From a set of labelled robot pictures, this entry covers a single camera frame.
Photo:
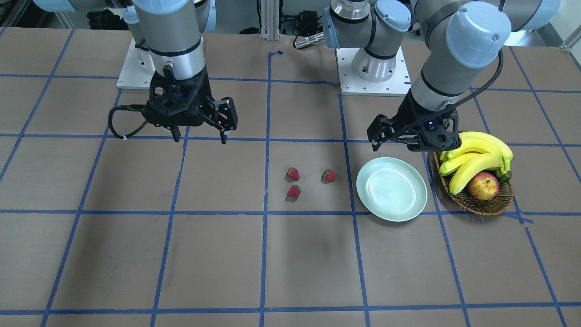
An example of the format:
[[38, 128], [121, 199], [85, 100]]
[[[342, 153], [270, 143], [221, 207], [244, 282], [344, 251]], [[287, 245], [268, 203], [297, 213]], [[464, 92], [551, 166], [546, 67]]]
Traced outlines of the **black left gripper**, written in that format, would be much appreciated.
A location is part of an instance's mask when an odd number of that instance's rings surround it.
[[393, 117], [393, 141], [405, 143], [413, 152], [458, 149], [461, 138], [456, 105], [434, 112], [421, 106], [408, 91]]

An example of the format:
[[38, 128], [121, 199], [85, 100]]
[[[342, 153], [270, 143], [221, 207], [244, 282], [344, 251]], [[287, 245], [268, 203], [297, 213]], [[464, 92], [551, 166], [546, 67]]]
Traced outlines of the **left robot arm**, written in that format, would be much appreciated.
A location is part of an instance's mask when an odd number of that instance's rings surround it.
[[502, 47], [512, 32], [546, 25], [558, 0], [332, 0], [322, 15], [330, 48], [358, 48], [355, 68], [371, 80], [371, 63], [394, 64], [405, 33], [417, 23], [430, 50], [397, 114], [367, 128], [372, 149], [394, 141], [409, 151], [457, 149], [457, 107], [486, 90], [501, 73]]

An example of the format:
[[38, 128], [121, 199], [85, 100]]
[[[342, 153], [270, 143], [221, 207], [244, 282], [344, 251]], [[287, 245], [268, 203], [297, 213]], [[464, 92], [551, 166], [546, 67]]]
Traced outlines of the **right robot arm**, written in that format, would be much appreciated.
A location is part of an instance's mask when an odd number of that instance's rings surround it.
[[145, 105], [120, 105], [108, 114], [108, 128], [118, 139], [128, 139], [133, 132], [118, 134], [113, 117], [119, 110], [140, 112], [145, 124], [165, 128], [175, 142], [180, 141], [180, 127], [208, 124], [220, 133], [221, 143], [237, 129], [234, 100], [212, 97], [203, 52], [201, 28], [197, 17], [205, 13], [205, 0], [37, 0], [46, 12], [78, 12], [98, 7], [123, 9], [125, 21], [133, 24], [134, 36], [141, 37], [150, 53], [154, 72]]

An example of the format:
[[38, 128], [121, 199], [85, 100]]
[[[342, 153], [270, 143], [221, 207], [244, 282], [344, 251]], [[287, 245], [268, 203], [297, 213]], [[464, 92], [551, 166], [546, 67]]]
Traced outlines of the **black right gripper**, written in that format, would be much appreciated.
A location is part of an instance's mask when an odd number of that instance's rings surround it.
[[[200, 126], [209, 123], [214, 115], [207, 68], [195, 76], [178, 80], [172, 66], [164, 66], [162, 73], [154, 73], [144, 118], [153, 125], [172, 127], [172, 138], [179, 143], [178, 126]], [[227, 143], [227, 131], [220, 131], [222, 144]]]

